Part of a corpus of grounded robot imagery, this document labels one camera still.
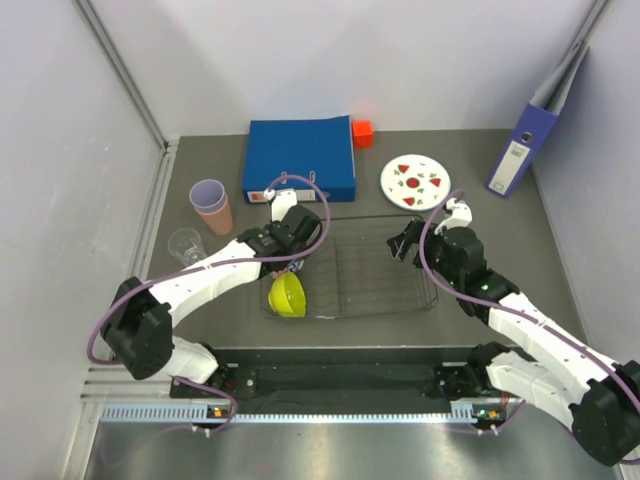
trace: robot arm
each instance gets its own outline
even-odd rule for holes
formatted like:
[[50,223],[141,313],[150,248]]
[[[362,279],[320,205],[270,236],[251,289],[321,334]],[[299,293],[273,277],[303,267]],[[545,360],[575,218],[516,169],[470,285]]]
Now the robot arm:
[[[457,292],[536,320],[459,298],[467,315],[510,338],[536,360],[529,362],[498,343],[480,345],[467,360],[471,383],[477,384],[478,391],[495,388],[523,398],[571,430],[593,458],[605,465],[618,463],[640,445],[640,415],[611,376],[589,357],[616,372],[636,395],[640,365],[635,361],[619,365],[540,312],[516,285],[487,268],[482,242],[468,227],[469,207],[453,199],[446,211],[445,220],[429,226],[424,246],[429,266]],[[413,221],[387,241],[396,260],[402,261],[409,247],[418,243],[423,228],[424,222]],[[413,263],[422,268],[419,255]]]
[[[245,283],[287,267],[288,262],[234,262],[244,258],[292,255],[315,242],[322,228],[317,215],[297,204],[293,190],[279,191],[271,202],[272,221],[246,230],[214,255],[189,267],[200,271],[154,285],[126,302],[102,327],[101,335],[133,378],[159,372],[205,383],[218,368],[209,349],[172,336],[191,312]],[[213,263],[228,264],[210,268]],[[123,282],[114,302],[141,284]]]

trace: white wall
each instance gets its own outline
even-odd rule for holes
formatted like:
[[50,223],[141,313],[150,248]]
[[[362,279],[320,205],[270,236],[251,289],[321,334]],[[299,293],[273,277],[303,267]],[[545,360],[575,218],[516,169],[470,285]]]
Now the white wall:
[[515,125],[590,0],[93,0],[165,136]]
[[0,478],[58,478],[159,159],[69,0],[0,7]]
[[594,346],[640,360],[640,2],[614,1],[534,163]]

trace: binder label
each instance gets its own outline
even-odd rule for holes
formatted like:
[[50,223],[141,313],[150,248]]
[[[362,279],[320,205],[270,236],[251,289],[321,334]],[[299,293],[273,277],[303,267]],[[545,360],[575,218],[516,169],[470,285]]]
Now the binder label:
[[512,141],[502,160],[500,160],[496,173],[489,182],[489,188],[500,194],[506,193],[530,151],[529,147]]
[[[315,202],[316,200],[315,190],[297,189],[295,192],[299,202]],[[264,190],[247,192],[247,196],[249,197],[249,203],[267,203],[267,199],[264,198]]]

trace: blue folder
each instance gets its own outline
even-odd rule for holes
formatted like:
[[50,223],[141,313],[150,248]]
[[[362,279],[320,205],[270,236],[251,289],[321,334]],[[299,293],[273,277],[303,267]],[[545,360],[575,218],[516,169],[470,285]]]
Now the blue folder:
[[589,46],[577,42],[525,107],[486,188],[508,198],[555,125]]
[[[309,179],[330,202],[353,202],[356,178],[350,117],[252,121],[242,175],[245,201],[265,202],[264,189],[283,173]],[[319,201],[298,180],[274,188],[295,189],[298,201]]]

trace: stacked cups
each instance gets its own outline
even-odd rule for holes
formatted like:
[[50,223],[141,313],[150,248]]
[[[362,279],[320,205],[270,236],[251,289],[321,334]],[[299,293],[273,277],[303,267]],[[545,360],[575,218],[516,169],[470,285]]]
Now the stacked cups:
[[189,192],[189,200],[213,233],[227,235],[233,230],[231,207],[224,186],[218,180],[200,180]]

